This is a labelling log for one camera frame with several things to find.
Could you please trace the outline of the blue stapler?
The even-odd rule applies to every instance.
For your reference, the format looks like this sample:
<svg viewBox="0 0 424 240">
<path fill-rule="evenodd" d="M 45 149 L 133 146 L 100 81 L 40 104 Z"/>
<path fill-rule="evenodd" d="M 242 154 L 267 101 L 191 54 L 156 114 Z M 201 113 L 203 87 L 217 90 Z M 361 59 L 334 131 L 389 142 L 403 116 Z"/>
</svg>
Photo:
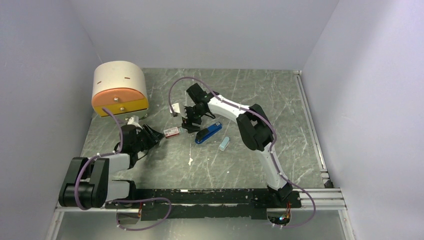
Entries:
<svg viewBox="0 0 424 240">
<path fill-rule="evenodd" d="M 208 126 L 207 128 L 201 129 L 199 132 L 196 133 L 194 142 L 198 145 L 202 144 L 203 142 L 205 142 L 207 139 L 209 139 L 211 136 L 216 134 L 221 129 L 222 129 L 222 123 L 219 121 Z"/>
</svg>

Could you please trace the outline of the red white staple box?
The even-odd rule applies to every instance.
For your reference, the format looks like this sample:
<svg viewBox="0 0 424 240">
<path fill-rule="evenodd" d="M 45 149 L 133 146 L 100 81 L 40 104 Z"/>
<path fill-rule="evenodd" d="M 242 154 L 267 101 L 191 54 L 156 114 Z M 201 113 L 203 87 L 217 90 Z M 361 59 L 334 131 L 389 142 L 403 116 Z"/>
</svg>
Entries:
<svg viewBox="0 0 424 240">
<path fill-rule="evenodd" d="M 181 128 L 180 127 L 168 128 L 163 131 L 163 134 L 166 139 L 172 138 L 181 134 Z"/>
</svg>

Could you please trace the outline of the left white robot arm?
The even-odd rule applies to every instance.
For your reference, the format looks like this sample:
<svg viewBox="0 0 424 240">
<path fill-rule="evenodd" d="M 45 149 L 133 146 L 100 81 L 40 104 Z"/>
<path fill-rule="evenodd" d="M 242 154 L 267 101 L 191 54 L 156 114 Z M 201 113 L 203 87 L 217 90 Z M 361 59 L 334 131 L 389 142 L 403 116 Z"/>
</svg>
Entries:
<svg viewBox="0 0 424 240">
<path fill-rule="evenodd" d="M 123 125 L 120 134 L 123 140 L 116 144 L 112 153 L 71 160 L 58 196 L 60 206 L 88 210 L 100 208 L 113 200 L 118 200 L 126 208 L 138 203 L 139 194 L 133 190 L 134 182 L 111 180 L 110 175 L 132 169 L 141 159 L 139 153 L 148 154 L 165 134 L 146 124 Z"/>
</svg>

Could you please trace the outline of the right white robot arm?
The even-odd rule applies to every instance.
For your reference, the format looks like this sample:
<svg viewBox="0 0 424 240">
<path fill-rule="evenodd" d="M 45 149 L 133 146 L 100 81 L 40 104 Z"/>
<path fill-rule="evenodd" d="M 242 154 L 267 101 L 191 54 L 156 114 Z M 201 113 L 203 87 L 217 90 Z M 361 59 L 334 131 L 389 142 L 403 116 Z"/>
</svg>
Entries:
<svg viewBox="0 0 424 240">
<path fill-rule="evenodd" d="M 293 186 L 288 183 L 275 154 L 273 129 L 262 107 L 258 104 L 247 106 L 233 102 L 217 92 L 204 91 L 197 83 L 186 92 L 194 106 L 184 106 L 181 111 L 182 128 L 189 133 L 196 133 L 195 143 L 201 144 L 213 134 L 210 127 L 200 127 L 203 116 L 214 119 L 216 115 L 220 115 L 235 122 L 242 142 L 256 153 L 262 164 L 270 202 L 275 207 L 282 207 L 287 203 Z"/>
</svg>

